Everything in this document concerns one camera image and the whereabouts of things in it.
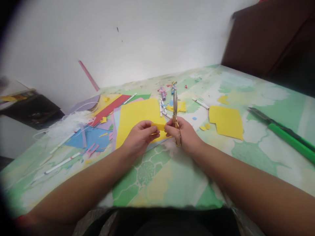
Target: pink stick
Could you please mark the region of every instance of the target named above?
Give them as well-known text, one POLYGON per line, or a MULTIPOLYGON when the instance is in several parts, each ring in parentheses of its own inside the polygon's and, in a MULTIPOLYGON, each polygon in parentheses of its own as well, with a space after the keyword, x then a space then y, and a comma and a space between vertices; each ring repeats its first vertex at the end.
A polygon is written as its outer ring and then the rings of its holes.
POLYGON ((95 88, 96 92, 99 90, 99 87, 97 86, 97 84, 95 83, 94 79, 92 78, 92 76, 90 75, 90 73, 88 72, 88 70, 85 68, 85 66, 83 65, 82 61, 79 61, 82 69, 84 70, 86 76, 89 78, 90 82, 92 83, 93 87, 95 88))

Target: green floral tablecloth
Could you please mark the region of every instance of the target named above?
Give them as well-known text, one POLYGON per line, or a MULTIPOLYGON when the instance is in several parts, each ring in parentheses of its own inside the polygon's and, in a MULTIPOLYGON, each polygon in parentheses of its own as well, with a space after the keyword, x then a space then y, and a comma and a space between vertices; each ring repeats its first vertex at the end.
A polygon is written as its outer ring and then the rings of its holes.
MULTIPOLYGON (((314 166, 247 111, 248 106, 256 107, 315 144, 313 98, 219 65, 104 88, 100 92, 129 95, 137 92, 159 99, 157 90, 164 86, 168 103, 172 96, 166 85, 172 81, 177 81, 178 98, 186 102, 187 112, 178 115, 189 121, 205 142, 315 196, 314 166), (229 105, 217 102, 222 95, 228 96, 229 105), (218 135, 214 124, 210 130, 200 130, 201 125, 209 122, 208 110, 192 101, 192 97, 208 105, 238 109, 244 140, 218 135)), ((110 150, 93 155, 90 164, 85 164, 84 155, 78 157, 31 185, 35 177, 81 151, 62 146, 50 161, 40 166, 60 141, 44 136, 1 172, 4 193, 14 216, 28 212, 66 179, 106 158, 110 150)), ((99 205, 213 209, 223 204, 224 194, 217 185, 169 139, 140 158, 99 205)))

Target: white marker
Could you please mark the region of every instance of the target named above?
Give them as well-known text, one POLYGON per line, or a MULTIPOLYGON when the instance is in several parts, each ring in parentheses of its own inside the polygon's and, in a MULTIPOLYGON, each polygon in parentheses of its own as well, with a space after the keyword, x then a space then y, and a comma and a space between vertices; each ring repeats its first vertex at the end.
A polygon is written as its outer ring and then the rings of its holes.
POLYGON ((163 111, 162 111, 162 113, 163 113, 163 115, 165 115, 167 118, 169 118, 169 119, 172 118, 172 117, 171 117, 169 114, 167 114, 166 112, 163 112, 163 111))
POLYGON ((73 156, 69 157, 68 159, 65 159, 63 162, 60 162, 58 165, 54 166, 53 168, 45 171, 42 175, 39 175, 38 177, 36 177, 32 183, 34 183, 36 180, 39 180, 41 177, 49 174, 50 172, 54 171, 55 169, 59 168, 60 166, 62 166, 63 164, 66 164, 67 162, 71 161, 72 159, 76 158, 78 155, 80 155, 81 153, 78 152, 77 154, 74 154, 73 156))
POLYGON ((162 105, 161 105, 161 100, 160 100, 160 117, 162 117, 162 105))
POLYGON ((58 148, 60 148, 65 142, 68 141, 69 138, 71 138, 78 131, 79 131, 79 129, 77 129, 77 131, 75 131, 72 134, 70 134, 67 138, 65 138, 65 140, 63 140, 61 143, 59 143, 57 145, 57 147, 55 147, 49 154, 53 154, 58 148))
MULTIPOLYGON (((161 103, 164 105, 163 100, 161 99, 161 103)), ((167 113, 166 108, 163 106, 164 112, 167 113)))
POLYGON ((196 98, 192 98, 196 103, 198 103, 199 105, 202 105, 204 108, 209 109, 209 107, 204 104, 203 102, 198 101, 196 98))
POLYGON ((135 93, 134 95, 132 95, 130 98, 128 98, 123 104, 125 105, 127 102, 129 102, 134 96, 136 96, 137 93, 135 93))

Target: scissors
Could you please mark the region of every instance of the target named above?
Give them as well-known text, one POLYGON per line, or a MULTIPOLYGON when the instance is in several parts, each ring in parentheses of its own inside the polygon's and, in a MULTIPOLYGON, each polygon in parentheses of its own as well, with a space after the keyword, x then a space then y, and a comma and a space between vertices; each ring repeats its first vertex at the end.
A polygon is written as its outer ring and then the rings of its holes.
POLYGON ((180 147, 181 146, 181 133, 180 133, 179 125, 177 122, 177 90, 176 89, 174 90, 174 93, 173 93, 173 117, 172 117, 172 121, 173 121, 172 122, 173 126, 179 130, 180 144, 178 145, 177 138, 175 138, 175 143, 176 143, 176 146, 180 147))

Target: yellow paper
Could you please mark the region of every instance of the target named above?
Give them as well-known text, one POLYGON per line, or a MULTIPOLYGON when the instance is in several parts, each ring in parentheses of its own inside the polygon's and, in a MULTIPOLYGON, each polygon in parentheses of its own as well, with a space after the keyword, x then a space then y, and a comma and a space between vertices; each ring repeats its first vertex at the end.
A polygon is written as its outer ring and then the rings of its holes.
POLYGON ((163 124, 155 124, 155 123, 152 123, 151 126, 156 126, 158 130, 164 130, 164 127, 165 127, 165 125, 163 124))
POLYGON ((100 123, 102 124, 102 123, 105 123, 105 122, 107 122, 107 118, 103 117, 103 119, 100 121, 100 123))
MULTIPOLYGON (((121 106, 120 122, 117 131, 116 149, 126 140, 130 130, 140 121, 150 120, 155 124, 165 124, 164 117, 160 117, 159 102, 155 98, 127 103, 121 106)), ((158 142, 166 139, 166 133, 160 132, 160 137, 152 142, 158 142)))
POLYGON ((98 107, 97 110, 93 112, 93 116, 96 116, 98 113, 100 113, 105 107, 107 107, 109 104, 111 104, 113 101, 115 101, 117 98, 119 98, 121 94, 102 94, 98 100, 98 107))
POLYGON ((227 100, 227 96, 221 96, 220 98, 218 98, 217 101, 225 105, 229 105, 229 102, 227 102, 226 100, 227 100))
POLYGON ((210 106, 209 122, 216 124, 218 134, 243 140, 243 123, 238 110, 210 106))
MULTIPOLYGON (((171 107, 170 105, 167 105, 166 109, 168 109, 169 111, 174 111, 173 107, 171 107)), ((177 102, 177 112, 186 112, 186 103, 185 102, 177 102)))

